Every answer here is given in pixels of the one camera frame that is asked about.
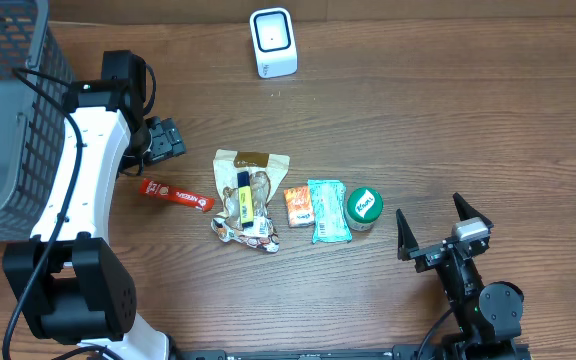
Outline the clear brown snack bag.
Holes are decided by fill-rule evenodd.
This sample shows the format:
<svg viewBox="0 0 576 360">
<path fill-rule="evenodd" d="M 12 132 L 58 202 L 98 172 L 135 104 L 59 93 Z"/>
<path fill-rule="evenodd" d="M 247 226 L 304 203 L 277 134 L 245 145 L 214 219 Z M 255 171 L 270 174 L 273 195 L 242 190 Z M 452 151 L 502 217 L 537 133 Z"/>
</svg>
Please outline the clear brown snack bag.
<svg viewBox="0 0 576 360">
<path fill-rule="evenodd" d="M 268 204 L 289 170 L 290 157 L 259 152 L 219 149 L 213 160 L 215 184 L 223 210 L 211 221 L 211 228 L 224 242 L 276 253 L 279 240 Z M 243 228 L 239 214 L 237 174 L 250 174 L 254 224 Z"/>
</svg>

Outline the orange snack packet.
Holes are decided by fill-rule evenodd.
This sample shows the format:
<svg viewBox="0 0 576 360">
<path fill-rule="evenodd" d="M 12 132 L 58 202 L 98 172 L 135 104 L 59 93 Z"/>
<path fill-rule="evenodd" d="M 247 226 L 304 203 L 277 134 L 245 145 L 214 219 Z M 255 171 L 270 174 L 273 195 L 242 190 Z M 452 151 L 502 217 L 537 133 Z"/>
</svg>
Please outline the orange snack packet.
<svg viewBox="0 0 576 360">
<path fill-rule="evenodd" d="M 306 227 L 314 223 L 314 208 L 307 185 L 286 189 L 284 199 L 290 227 Z"/>
</svg>

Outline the teal tissue packet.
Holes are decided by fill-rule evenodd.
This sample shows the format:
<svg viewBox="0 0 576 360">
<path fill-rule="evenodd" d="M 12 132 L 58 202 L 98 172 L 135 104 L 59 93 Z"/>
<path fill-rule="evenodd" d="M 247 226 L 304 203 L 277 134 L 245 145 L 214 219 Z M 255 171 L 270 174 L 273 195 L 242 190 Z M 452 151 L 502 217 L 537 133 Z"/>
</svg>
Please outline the teal tissue packet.
<svg viewBox="0 0 576 360">
<path fill-rule="evenodd" d="M 309 179 L 315 214 L 312 243 L 350 242 L 352 235 L 344 215 L 345 185 L 339 180 Z"/>
</svg>

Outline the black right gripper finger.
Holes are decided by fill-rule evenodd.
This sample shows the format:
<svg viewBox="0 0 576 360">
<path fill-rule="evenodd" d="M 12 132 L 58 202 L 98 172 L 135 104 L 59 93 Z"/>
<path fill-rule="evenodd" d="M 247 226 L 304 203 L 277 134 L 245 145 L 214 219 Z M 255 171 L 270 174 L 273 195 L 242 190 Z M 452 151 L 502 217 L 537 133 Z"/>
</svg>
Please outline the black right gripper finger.
<svg viewBox="0 0 576 360">
<path fill-rule="evenodd" d="M 494 224 L 486 216 L 472 207 L 459 193 L 453 194 L 453 201 L 459 215 L 460 221 L 480 217 L 488 226 L 489 231 L 494 227 Z"/>
<path fill-rule="evenodd" d="M 417 240 L 401 209 L 396 211 L 398 231 L 397 257 L 402 261 L 410 261 L 417 257 L 419 247 Z"/>
</svg>

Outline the green lid Knorr jar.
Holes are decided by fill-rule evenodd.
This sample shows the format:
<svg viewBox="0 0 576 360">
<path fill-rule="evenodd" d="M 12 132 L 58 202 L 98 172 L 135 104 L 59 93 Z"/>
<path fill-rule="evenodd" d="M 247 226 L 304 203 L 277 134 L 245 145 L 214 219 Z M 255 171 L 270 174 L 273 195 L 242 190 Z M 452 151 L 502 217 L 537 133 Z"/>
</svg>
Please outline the green lid Knorr jar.
<svg viewBox="0 0 576 360">
<path fill-rule="evenodd" d="M 370 187 L 354 190 L 345 202 L 346 222 L 355 231 L 369 231 L 382 214 L 384 207 L 380 193 Z"/>
</svg>

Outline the red snack bar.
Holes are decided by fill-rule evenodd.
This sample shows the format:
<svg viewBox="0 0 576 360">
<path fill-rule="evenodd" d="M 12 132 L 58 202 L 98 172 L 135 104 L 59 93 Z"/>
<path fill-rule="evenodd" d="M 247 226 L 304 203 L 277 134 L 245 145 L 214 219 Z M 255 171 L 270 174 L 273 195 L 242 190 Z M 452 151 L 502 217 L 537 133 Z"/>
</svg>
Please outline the red snack bar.
<svg viewBox="0 0 576 360">
<path fill-rule="evenodd" d="M 145 196 L 195 208 L 202 212 L 210 211 L 215 203 L 214 198 L 189 192 L 148 178 L 145 178 L 142 181 L 139 193 Z"/>
</svg>

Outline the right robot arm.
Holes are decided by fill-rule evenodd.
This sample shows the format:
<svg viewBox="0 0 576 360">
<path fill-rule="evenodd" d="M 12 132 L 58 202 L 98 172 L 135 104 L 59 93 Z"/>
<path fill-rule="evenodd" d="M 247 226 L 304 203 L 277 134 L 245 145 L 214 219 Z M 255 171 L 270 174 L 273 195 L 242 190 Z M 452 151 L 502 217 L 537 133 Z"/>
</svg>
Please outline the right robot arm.
<svg viewBox="0 0 576 360">
<path fill-rule="evenodd" d="M 396 211 L 397 257 L 419 273 L 434 270 L 449 303 L 412 359 L 528 359 L 522 333 L 524 294 L 511 282 L 484 284 L 474 258 L 489 249 L 494 224 L 460 194 L 453 195 L 459 221 L 440 243 L 421 248 L 401 210 Z"/>
</svg>

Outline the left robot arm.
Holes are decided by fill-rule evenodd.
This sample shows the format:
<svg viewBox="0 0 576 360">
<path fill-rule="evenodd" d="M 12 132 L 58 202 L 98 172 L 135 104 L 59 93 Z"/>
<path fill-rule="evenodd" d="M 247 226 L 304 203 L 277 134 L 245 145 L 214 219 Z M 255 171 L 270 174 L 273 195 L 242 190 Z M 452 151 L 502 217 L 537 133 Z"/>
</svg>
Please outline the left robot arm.
<svg viewBox="0 0 576 360">
<path fill-rule="evenodd" d="M 119 174 L 184 154 L 181 134 L 172 119 L 151 116 L 155 74 L 129 50 L 105 52 L 100 79 L 61 84 L 59 100 L 35 91 L 63 116 L 65 138 L 29 240 L 5 248 L 2 266 L 17 305 L 2 356 L 10 358 L 24 318 L 35 337 L 71 346 L 66 358 L 178 359 L 174 339 L 138 314 L 135 283 L 108 244 L 108 224 Z"/>
</svg>

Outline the yellow highlighter pen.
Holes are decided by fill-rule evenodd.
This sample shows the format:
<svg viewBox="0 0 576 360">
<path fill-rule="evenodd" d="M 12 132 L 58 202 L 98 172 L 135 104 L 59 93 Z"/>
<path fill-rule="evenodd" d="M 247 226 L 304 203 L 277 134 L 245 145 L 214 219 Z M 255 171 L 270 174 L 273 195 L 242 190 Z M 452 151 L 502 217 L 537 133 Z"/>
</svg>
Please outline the yellow highlighter pen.
<svg viewBox="0 0 576 360">
<path fill-rule="evenodd" d="M 249 228 L 254 224 L 254 208 L 250 174 L 247 171 L 239 172 L 237 174 L 237 183 L 241 225 L 243 228 Z"/>
</svg>

